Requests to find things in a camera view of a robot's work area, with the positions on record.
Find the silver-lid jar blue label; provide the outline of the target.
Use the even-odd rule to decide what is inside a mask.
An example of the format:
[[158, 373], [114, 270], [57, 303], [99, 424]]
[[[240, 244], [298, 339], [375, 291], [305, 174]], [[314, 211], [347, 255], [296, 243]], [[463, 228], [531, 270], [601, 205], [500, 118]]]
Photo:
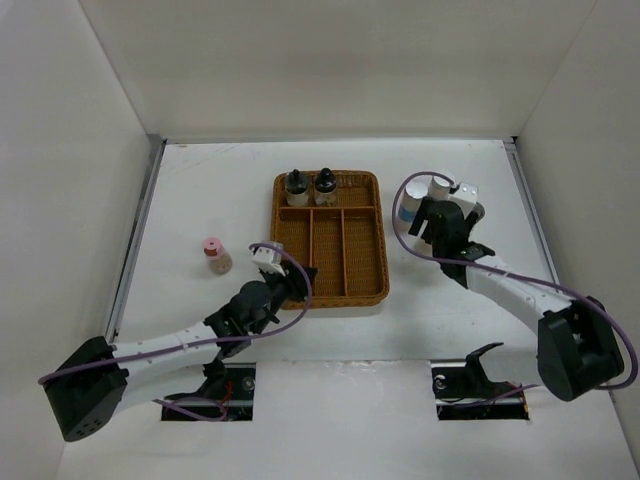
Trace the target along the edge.
[[428, 195], [428, 186], [418, 180], [411, 180], [402, 191], [398, 206], [398, 219], [411, 224], [420, 208], [422, 200]]

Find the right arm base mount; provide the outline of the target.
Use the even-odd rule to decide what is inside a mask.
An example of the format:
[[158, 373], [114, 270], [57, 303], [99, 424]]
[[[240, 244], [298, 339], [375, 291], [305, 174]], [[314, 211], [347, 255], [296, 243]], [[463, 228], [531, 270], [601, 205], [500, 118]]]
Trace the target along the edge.
[[481, 364], [482, 357], [502, 342], [484, 345], [462, 359], [433, 360], [432, 390], [440, 421], [529, 420], [523, 392], [509, 381], [493, 381]]

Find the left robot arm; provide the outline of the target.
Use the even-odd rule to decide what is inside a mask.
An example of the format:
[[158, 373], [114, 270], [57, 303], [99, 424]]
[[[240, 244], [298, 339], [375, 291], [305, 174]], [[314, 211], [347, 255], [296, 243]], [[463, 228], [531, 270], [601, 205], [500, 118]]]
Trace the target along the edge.
[[308, 307], [317, 269], [286, 263], [245, 283], [216, 312], [174, 333], [110, 343], [82, 343], [54, 372], [39, 379], [62, 438], [83, 440], [112, 417], [147, 401], [165, 408], [183, 398], [214, 398], [226, 377], [225, 360], [271, 337], [270, 324], [289, 301]]

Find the black-lid jar white powder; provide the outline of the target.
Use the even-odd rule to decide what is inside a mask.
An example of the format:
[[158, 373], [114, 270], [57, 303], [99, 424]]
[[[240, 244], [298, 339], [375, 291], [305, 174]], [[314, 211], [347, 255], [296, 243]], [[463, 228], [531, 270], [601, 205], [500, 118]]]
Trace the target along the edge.
[[290, 207], [304, 207], [308, 204], [308, 176], [297, 169], [286, 174], [284, 187], [286, 202]]

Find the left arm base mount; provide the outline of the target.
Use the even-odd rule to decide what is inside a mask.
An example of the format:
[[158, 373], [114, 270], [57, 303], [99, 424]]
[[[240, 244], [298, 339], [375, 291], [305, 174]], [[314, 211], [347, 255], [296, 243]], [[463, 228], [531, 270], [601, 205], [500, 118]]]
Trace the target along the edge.
[[194, 392], [162, 400], [162, 422], [247, 422], [253, 420], [257, 365], [218, 362]]

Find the black-lid jar beige contents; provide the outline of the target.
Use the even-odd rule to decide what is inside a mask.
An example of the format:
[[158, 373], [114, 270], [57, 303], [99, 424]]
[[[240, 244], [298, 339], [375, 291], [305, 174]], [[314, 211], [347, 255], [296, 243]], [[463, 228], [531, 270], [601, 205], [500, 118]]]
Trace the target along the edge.
[[337, 180], [330, 168], [321, 169], [314, 177], [314, 201], [317, 206], [333, 206], [337, 198]]

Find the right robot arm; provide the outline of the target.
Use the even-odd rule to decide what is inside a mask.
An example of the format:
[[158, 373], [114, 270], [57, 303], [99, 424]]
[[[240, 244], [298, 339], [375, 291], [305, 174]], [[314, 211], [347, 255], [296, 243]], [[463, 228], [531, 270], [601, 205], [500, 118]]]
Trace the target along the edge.
[[426, 198], [409, 229], [432, 247], [442, 273], [509, 312], [537, 337], [532, 382], [572, 401], [624, 371], [617, 341], [623, 337], [604, 307], [553, 282], [507, 270], [489, 247], [470, 239], [479, 221], [453, 200]]

